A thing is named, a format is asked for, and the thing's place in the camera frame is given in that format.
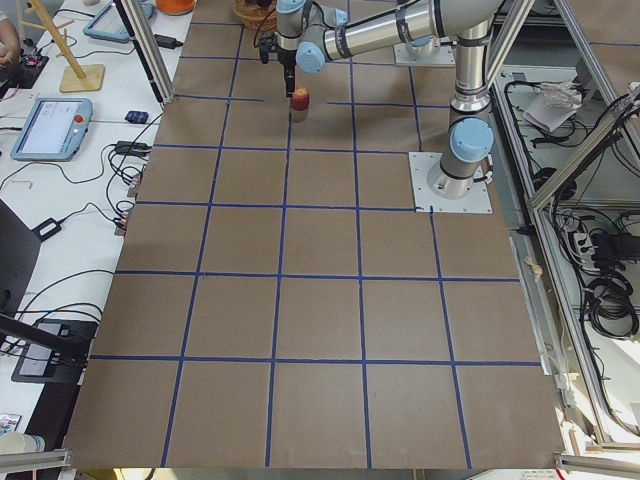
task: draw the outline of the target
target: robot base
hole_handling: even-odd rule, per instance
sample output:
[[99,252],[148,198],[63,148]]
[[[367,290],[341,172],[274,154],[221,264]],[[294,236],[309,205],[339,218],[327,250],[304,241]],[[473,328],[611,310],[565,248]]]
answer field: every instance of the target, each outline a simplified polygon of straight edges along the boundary
[[413,199],[417,212],[429,213],[493,213],[491,201],[485,182],[474,183],[471,190],[462,198],[449,200],[433,191],[427,180],[434,165],[440,162],[441,153],[410,152],[411,182],[413,184]]
[[[443,38],[442,42],[448,42],[448,38]],[[406,44],[400,43],[393,46],[393,53],[396,58],[396,65],[408,67],[432,67],[432,68],[454,68],[456,61],[453,50],[449,45],[433,47],[431,44],[425,47],[409,48]]]

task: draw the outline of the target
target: wooden stand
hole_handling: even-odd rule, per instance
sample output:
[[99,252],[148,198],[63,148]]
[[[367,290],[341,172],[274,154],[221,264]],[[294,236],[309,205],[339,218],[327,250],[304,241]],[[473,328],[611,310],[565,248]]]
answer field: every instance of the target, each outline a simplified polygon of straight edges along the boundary
[[[60,49],[58,56],[64,56],[67,62],[69,62],[69,66],[65,69],[64,75],[62,76],[60,92],[76,93],[100,90],[102,88],[102,81],[104,80],[104,65],[80,66],[78,60],[67,45],[67,30],[65,27],[73,23],[73,20],[65,22],[62,25],[56,25],[53,23],[49,12],[47,12],[47,9],[44,8],[40,0],[31,0],[30,3],[31,6],[27,9],[27,12],[35,12],[38,18],[40,18],[42,25],[29,22],[22,23],[31,27],[47,30]],[[64,29],[64,36],[60,34],[60,29]]]

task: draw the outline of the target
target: light blue cap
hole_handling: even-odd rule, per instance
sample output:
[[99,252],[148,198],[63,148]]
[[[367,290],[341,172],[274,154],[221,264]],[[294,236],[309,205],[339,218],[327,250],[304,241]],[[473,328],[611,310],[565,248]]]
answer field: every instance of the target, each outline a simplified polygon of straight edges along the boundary
[[304,7],[305,0],[278,0],[276,11],[283,15],[293,13]]
[[450,138],[451,151],[466,163],[483,160],[493,146],[493,130],[479,118],[468,118],[457,123]]
[[296,53],[296,62],[305,73],[318,73],[324,68],[324,53],[316,44],[311,42],[301,42]]
[[416,38],[413,42],[410,43],[412,47],[424,47],[425,45],[429,45],[429,42],[433,40],[433,35],[427,35],[426,37]]
[[344,10],[336,8],[336,26],[343,25],[349,21],[349,14]]

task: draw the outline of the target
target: tablet device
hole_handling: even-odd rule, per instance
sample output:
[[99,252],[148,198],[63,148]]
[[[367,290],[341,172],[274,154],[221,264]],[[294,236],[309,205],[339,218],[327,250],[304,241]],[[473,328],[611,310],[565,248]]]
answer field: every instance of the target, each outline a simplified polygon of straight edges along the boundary
[[25,161],[70,160],[80,148],[93,113],[87,98],[40,98],[11,150]]
[[[141,5],[145,16],[151,18],[154,12],[153,5],[142,1]],[[93,20],[82,29],[82,33],[111,42],[127,43],[129,41],[129,33],[122,23],[118,9],[112,2],[96,14]]]

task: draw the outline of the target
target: person's arm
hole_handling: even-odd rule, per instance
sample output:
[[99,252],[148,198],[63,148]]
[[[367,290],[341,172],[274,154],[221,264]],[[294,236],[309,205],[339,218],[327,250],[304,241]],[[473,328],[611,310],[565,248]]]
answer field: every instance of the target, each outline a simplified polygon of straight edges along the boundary
[[8,18],[0,21],[0,65],[8,66],[20,62],[20,39],[13,23]]

